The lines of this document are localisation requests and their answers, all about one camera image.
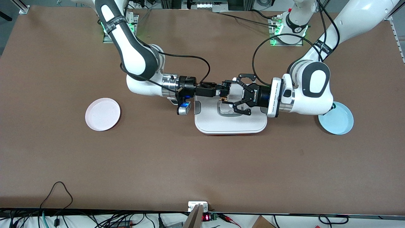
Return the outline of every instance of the brown table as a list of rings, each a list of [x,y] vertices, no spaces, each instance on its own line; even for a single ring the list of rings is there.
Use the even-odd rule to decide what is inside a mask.
[[[0,61],[0,207],[38,207],[63,181],[71,208],[182,211],[205,200],[227,212],[405,215],[405,67],[388,22],[326,61],[335,100],[355,118],[348,134],[281,113],[258,134],[207,136],[193,113],[177,116],[166,98],[128,90],[96,21],[91,9],[74,7],[33,6],[18,17]],[[314,41],[323,31],[318,15],[310,25]],[[269,36],[262,25],[187,10],[153,10],[138,35],[168,53],[206,58],[215,82],[251,73],[253,51]],[[308,48],[264,45],[258,75],[281,77]],[[197,78],[206,70],[173,57],[165,68]],[[118,101],[122,116],[96,132],[84,113],[101,97]],[[68,201],[59,186],[45,206]]]

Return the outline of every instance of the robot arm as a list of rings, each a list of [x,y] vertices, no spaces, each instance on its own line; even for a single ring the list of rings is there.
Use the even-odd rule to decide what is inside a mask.
[[[282,14],[283,26],[280,34],[303,36],[315,8],[315,0],[294,0],[291,11]],[[286,44],[296,44],[301,40],[294,36],[280,36],[279,39]]]
[[[162,88],[148,82],[161,84],[164,57],[155,45],[143,46],[132,34],[122,7],[123,0],[93,0],[94,7],[121,57],[123,68],[129,73],[129,89],[141,95],[163,96]]]
[[[337,31],[330,26],[326,33],[316,41],[317,50],[313,47],[299,60],[292,63],[282,78],[273,78],[271,86],[257,85],[255,75],[240,74],[235,80],[225,80],[222,84],[212,82],[196,83],[195,77],[163,74],[164,56],[162,50],[156,45],[143,45],[131,33],[123,15],[123,0],[93,0],[95,9],[103,23],[105,30],[115,44],[123,64],[128,72],[127,85],[129,89],[142,95],[157,95],[167,97],[177,105],[177,113],[187,114],[190,102],[186,99],[194,96],[215,97],[220,96],[222,103],[233,107],[234,112],[250,115],[250,109],[239,109],[238,106],[246,104],[249,107],[268,108],[268,117],[277,117],[278,111],[297,112],[306,115],[325,114],[331,110],[333,96],[330,92],[330,70],[323,62],[318,62],[319,50],[322,59],[332,54],[338,43],[342,43],[354,36],[362,34],[375,27],[399,0],[350,0],[335,19],[340,33],[338,41]],[[294,0],[288,20],[290,24],[284,33],[301,33],[303,27],[312,16],[315,0]],[[252,84],[244,84],[241,78],[248,77]],[[161,84],[176,93],[161,88],[147,80]],[[242,100],[229,102],[230,85],[239,84],[243,87]]]
[[[350,0],[334,20],[340,33],[330,25],[324,42],[323,34],[316,42],[322,59],[333,53],[338,43],[374,28],[394,8],[399,0]],[[283,76],[280,111],[320,115],[328,112],[333,104],[329,88],[330,70],[318,62],[318,51],[313,47],[299,60],[293,62],[288,74]]]
[[[386,15],[394,8],[399,0],[350,0],[334,22],[340,33],[339,44],[352,38],[370,31],[378,25]],[[327,58],[332,54],[333,50],[338,45],[337,32],[333,25],[330,25],[326,30],[326,42],[322,49],[322,59]],[[322,46],[325,34],[316,41],[317,46]],[[301,60],[317,61],[318,53],[311,48]]]

